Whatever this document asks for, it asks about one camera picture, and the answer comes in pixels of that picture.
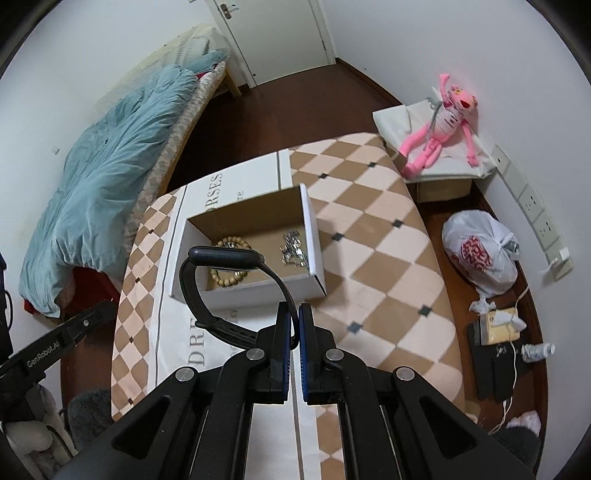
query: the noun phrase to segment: pink panther plush toy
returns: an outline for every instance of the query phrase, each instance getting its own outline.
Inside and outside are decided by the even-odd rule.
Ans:
[[[429,168],[439,158],[443,149],[443,144],[456,132],[458,127],[462,127],[466,143],[468,145],[468,163],[472,167],[478,166],[478,160],[474,153],[474,144],[472,143],[472,133],[465,116],[471,113],[478,104],[476,97],[465,90],[452,85],[452,88],[446,92],[445,84],[449,80],[447,73],[439,76],[439,91],[443,99],[443,109],[441,105],[435,110],[433,119],[425,124],[415,133],[410,134],[400,146],[400,153],[408,158],[408,153],[417,145],[423,142],[427,137],[427,144],[421,154],[413,163],[407,163],[402,169],[402,176],[411,178],[418,175],[422,169]]]

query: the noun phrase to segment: screw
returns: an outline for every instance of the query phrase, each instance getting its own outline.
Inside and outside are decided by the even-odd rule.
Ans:
[[[400,367],[396,370],[396,376],[405,382],[412,380],[414,378],[414,371],[409,367]]]
[[[246,352],[246,358],[249,360],[260,360],[264,358],[265,351],[260,348],[251,348],[248,352]]]
[[[195,373],[192,368],[182,367],[177,370],[174,376],[179,382],[188,382],[194,377]]]
[[[333,362],[338,362],[339,360],[342,360],[344,356],[345,354],[343,353],[343,351],[339,350],[338,348],[331,348],[330,350],[326,351],[326,358]]]

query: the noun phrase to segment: blue gripper pad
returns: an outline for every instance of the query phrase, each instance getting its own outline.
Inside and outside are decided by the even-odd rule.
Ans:
[[[285,321],[284,349],[283,349],[283,400],[287,401],[287,393],[290,389],[290,362],[291,362],[291,315],[287,310]]]
[[[301,390],[304,401],[308,402],[308,354],[306,351],[306,332],[304,331],[304,316],[301,306],[298,310],[298,320],[300,328],[300,368],[301,368]]]

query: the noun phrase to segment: white plastic bag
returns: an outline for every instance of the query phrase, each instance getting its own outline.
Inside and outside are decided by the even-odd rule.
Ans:
[[[542,429],[542,421],[540,416],[535,410],[526,411],[521,417],[515,417],[510,419],[507,424],[507,428],[513,427],[525,427],[535,433],[535,436],[540,436],[540,430]]]
[[[481,210],[455,213],[443,225],[443,246],[456,268],[475,286],[481,297],[494,297],[509,290],[517,279],[514,259],[515,235]]]

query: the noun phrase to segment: blanket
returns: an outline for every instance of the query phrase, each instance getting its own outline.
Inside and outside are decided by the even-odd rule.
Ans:
[[[76,266],[123,278],[125,221],[196,85],[192,71],[167,66],[76,141],[22,265],[19,293],[40,313],[59,317],[55,299]]]

